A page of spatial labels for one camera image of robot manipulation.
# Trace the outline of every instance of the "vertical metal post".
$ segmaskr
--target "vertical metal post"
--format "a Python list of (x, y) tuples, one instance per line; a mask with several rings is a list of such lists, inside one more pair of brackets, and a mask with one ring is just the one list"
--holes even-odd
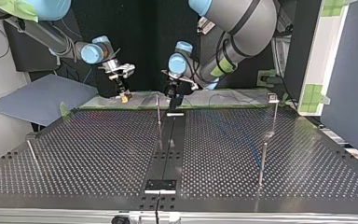
[(275, 104), (275, 113), (274, 113), (274, 124), (272, 126), (272, 131), (275, 132), (275, 124), (277, 121), (277, 115), (278, 115), (278, 106), (279, 106), (279, 102)]
[(157, 93), (157, 113), (158, 113), (158, 126), (161, 128), (161, 113), (160, 113), (160, 105), (159, 105), (159, 95)]
[(31, 141), (30, 141), (30, 140), (27, 140), (27, 144), (28, 144), (29, 149), (31, 150), (32, 158), (33, 158), (34, 160), (36, 160), (36, 155), (34, 154), (34, 148), (32, 147)]
[(264, 175), (264, 168), (266, 166), (266, 157), (267, 157), (267, 147), (268, 146), (269, 146), (268, 143), (264, 143), (263, 151), (261, 154), (260, 177), (258, 177), (258, 185), (260, 187), (263, 186), (263, 175)]

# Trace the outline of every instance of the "perforated metal table surface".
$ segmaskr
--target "perforated metal table surface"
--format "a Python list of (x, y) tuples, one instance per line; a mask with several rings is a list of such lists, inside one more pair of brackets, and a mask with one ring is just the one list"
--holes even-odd
[[(77, 111), (0, 160), (0, 208), (358, 214), (358, 160), (280, 108)], [(268, 143), (263, 187), (260, 151)]]

